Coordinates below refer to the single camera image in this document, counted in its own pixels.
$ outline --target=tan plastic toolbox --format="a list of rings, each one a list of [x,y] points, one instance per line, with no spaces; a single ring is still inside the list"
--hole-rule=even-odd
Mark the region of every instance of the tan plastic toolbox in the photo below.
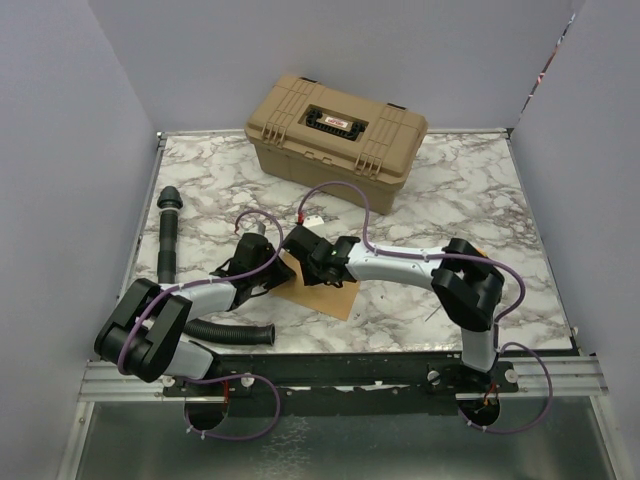
[[[343,180],[360,187],[371,209],[391,212],[427,133],[422,115],[284,76],[245,126],[262,170],[310,187]],[[326,192],[362,206],[344,187]]]

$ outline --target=black knob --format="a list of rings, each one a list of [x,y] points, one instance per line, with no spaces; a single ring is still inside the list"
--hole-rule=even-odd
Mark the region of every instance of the black knob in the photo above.
[[[158,197],[158,208],[182,208],[182,198],[176,187],[169,185],[164,187]]]

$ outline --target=black corrugated hose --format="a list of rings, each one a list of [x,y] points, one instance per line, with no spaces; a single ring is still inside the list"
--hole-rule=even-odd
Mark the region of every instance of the black corrugated hose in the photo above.
[[[273,345],[276,340],[273,324],[264,327],[220,325],[199,318],[187,322],[184,333],[205,342],[224,345]]]
[[[173,186],[165,187],[157,205],[160,208],[158,279],[161,283],[175,283],[178,211],[183,206],[180,192]],[[196,318],[187,322],[183,332],[198,340],[224,345],[273,345],[276,341],[276,327],[273,324],[264,327],[220,325]]]

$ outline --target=wire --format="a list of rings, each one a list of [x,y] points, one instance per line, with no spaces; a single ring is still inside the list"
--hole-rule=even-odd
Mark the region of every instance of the wire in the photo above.
[[[513,428],[510,430],[498,430],[495,428],[483,427],[481,425],[478,425],[477,423],[473,423],[471,420],[469,420],[469,418],[464,414],[464,412],[461,409],[458,409],[458,413],[462,416],[462,418],[464,418],[467,425],[470,426],[471,428],[475,428],[476,430],[480,430],[486,433],[493,433],[495,435],[513,435],[515,433],[526,432],[527,430],[532,429],[536,425],[539,425],[547,417],[547,415],[549,415],[549,412],[551,411],[551,405],[553,404],[553,384],[551,382],[551,374],[549,373],[549,369],[542,361],[542,358],[540,357],[540,355],[538,355],[529,347],[525,347],[524,345],[518,342],[505,343],[500,349],[500,355],[502,355],[507,350],[507,348],[511,346],[521,348],[522,350],[527,352],[529,355],[535,358],[540,364],[540,366],[542,367],[542,370],[544,371],[544,376],[547,379],[547,385],[549,387],[549,396],[547,397],[547,403],[544,406],[544,409],[542,410],[542,412],[540,412],[540,415],[538,415],[535,420],[527,423],[526,425],[523,425],[522,427]]]
[[[524,300],[524,296],[525,296],[525,292],[527,290],[526,285],[524,284],[524,279],[518,274],[518,272],[516,272],[513,268],[511,268],[509,265],[506,265],[502,262],[498,262],[497,260],[493,260],[491,258],[486,258],[486,257],[475,257],[472,255],[462,255],[462,254],[458,254],[458,253],[436,253],[436,254],[431,254],[431,255],[427,255],[426,258],[423,255],[420,254],[415,254],[415,253],[404,253],[404,252],[391,252],[389,250],[383,250],[381,248],[377,248],[374,245],[372,245],[369,242],[369,234],[368,234],[368,230],[369,230],[369,215],[370,215],[370,211],[371,208],[369,207],[369,200],[367,199],[367,196],[365,195],[365,193],[358,188],[357,186],[348,183],[348,182],[342,182],[339,180],[336,181],[331,181],[331,182],[324,182],[321,183],[320,185],[317,185],[316,187],[313,187],[311,190],[309,190],[306,195],[304,197],[302,197],[302,200],[300,201],[300,205],[298,206],[298,223],[301,223],[302,220],[304,219],[304,213],[302,211],[304,204],[307,200],[309,200],[309,198],[314,195],[318,190],[320,190],[321,188],[324,188],[326,186],[329,185],[341,185],[344,187],[349,187],[353,190],[355,190],[356,192],[358,192],[358,194],[360,194],[360,196],[362,197],[362,201],[364,202],[364,222],[362,225],[362,243],[363,245],[370,250],[371,252],[374,252],[376,255],[384,255],[386,257],[396,257],[396,258],[408,258],[408,259],[413,259],[413,260],[424,260],[424,261],[429,261],[429,260],[444,260],[444,259],[455,259],[455,260],[467,260],[467,261],[472,261],[472,262],[476,262],[476,263],[484,263],[487,265],[493,265],[494,267],[498,267],[501,268],[502,270],[505,270],[506,272],[508,272],[518,283],[519,287],[520,287],[520,294],[518,295],[518,298],[516,299],[515,302],[513,302],[510,306],[508,306],[506,309],[504,309],[502,312],[500,312],[494,322],[497,324],[500,322],[500,320],[502,320],[505,316],[509,315],[511,312],[513,312],[516,308],[518,308],[523,300]]]
[[[491,395],[491,392],[493,392],[496,389],[496,382],[491,382],[491,387],[489,388],[489,390],[487,390],[487,393],[484,394],[484,398],[482,399],[482,403],[487,406],[489,404],[489,395]]]
[[[280,223],[278,222],[278,219],[276,217],[274,217],[270,213],[267,213],[267,212],[265,212],[263,210],[258,210],[258,209],[255,209],[255,208],[252,208],[252,209],[249,209],[249,210],[245,210],[240,215],[238,215],[238,218],[236,218],[235,231],[236,232],[238,231],[238,228],[240,226],[240,220],[244,216],[252,214],[252,213],[256,213],[258,215],[262,215],[262,216],[268,218],[271,221],[271,223],[273,223],[276,226],[276,228],[278,229],[278,233],[280,234],[280,242],[278,243],[278,248],[275,249],[275,252],[273,253],[273,256],[269,260],[267,260],[265,263],[263,263],[259,267],[255,268],[255,269],[253,269],[253,270],[251,270],[249,272],[240,273],[238,275],[233,275],[233,276],[230,276],[230,277],[207,277],[207,278],[203,278],[202,280],[195,280],[193,282],[185,283],[184,285],[182,285],[182,284],[173,285],[173,286],[167,288],[166,290],[163,290],[162,292],[160,292],[160,294],[156,298],[154,298],[149,303],[149,305],[147,305],[147,308],[144,309],[144,311],[140,314],[140,316],[136,320],[135,324],[131,328],[131,331],[129,332],[129,335],[127,336],[127,339],[125,340],[124,345],[122,346],[122,349],[120,350],[120,355],[118,356],[118,363],[117,363],[118,372],[120,372],[122,375],[127,375],[128,374],[127,371],[124,368],[124,362],[125,362],[125,360],[127,358],[127,354],[129,352],[129,348],[131,347],[131,343],[133,342],[133,339],[135,338],[135,336],[138,333],[138,331],[140,330],[140,327],[142,326],[142,322],[144,322],[147,318],[149,318],[149,315],[151,315],[151,312],[156,307],[156,305],[158,305],[165,297],[167,297],[168,295],[172,294],[173,292],[176,292],[176,291],[181,290],[181,289],[197,287],[199,285],[207,285],[207,284],[210,284],[210,283],[232,282],[234,280],[241,280],[243,278],[250,277],[251,275],[255,275],[256,273],[259,273],[259,272],[263,271],[264,269],[268,268],[269,265],[271,265],[273,262],[276,261],[276,259],[280,255],[280,251],[282,250],[282,243],[284,242],[284,232],[282,231],[282,226],[280,225]]]
[[[224,404],[227,405],[229,403],[229,382],[225,380],[224,382]]]
[[[204,437],[209,437],[209,438],[215,438],[217,440],[227,440],[230,442],[246,442],[249,440],[255,440],[256,438],[260,438],[264,435],[266,435],[267,433],[269,433],[273,427],[276,426],[276,423],[278,423],[278,419],[280,418],[280,409],[281,409],[281,403],[280,403],[280,395],[278,394],[278,389],[276,388],[276,386],[273,384],[273,382],[271,382],[271,380],[261,376],[261,375],[254,375],[252,373],[241,373],[241,374],[237,374],[237,375],[228,375],[226,377],[219,377],[219,378],[212,378],[212,379],[208,379],[208,380],[193,380],[191,378],[185,378],[183,380],[185,380],[186,382],[189,383],[193,383],[195,385],[211,385],[211,384],[215,384],[215,383],[221,383],[221,382],[228,382],[230,380],[238,380],[240,378],[253,378],[255,380],[260,380],[261,382],[267,384],[267,386],[271,389],[271,391],[273,392],[273,395],[275,397],[276,400],[276,410],[273,414],[273,418],[271,419],[271,422],[269,422],[269,425],[267,425],[265,428],[263,428],[262,430],[260,430],[259,432],[253,433],[251,435],[244,435],[244,436],[238,436],[238,437],[233,437],[230,435],[221,435],[219,433],[214,433],[210,430],[198,430],[197,428],[195,428],[193,426],[193,424],[191,423],[191,420],[189,419],[189,412],[187,411],[187,409],[185,408],[184,411],[184,420],[185,422],[187,422],[187,425],[189,426],[189,428],[187,429],[187,433],[189,432],[196,432],[199,433],[200,435]]]
[[[231,258],[227,258],[227,260],[222,265],[220,265],[218,268],[216,268],[216,270],[222,270],[224,267],[229,265],[229,263],[231,263]]]
[[[266,295],[267,293],[269,293],[269,290],[264,290],[262,292],[258,292],[258,293],[254,293],[254,294],[250,295],[249,298],[262,297],[263,295]]]

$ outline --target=toolbox handle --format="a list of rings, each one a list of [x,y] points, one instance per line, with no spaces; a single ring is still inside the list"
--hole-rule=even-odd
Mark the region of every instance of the toolbox handle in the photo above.
[[[360,135],[360,132],[364,132],[367,126],[362,122],[353,122],[351,125],[351,130],[342,130],[338,127],[332,127],[331,125],[327,125],[325,123],[318,122],[318,119],[322,118],[322,110],[319,108],[312,108],[307,113],[307,118],[305,123],[307,127],[315,128],[316,130],[321,130],[323,132],[330,133],[331,135],[335,135],[336,137],[341,137],[346,140],[350,140],[355,142]]]

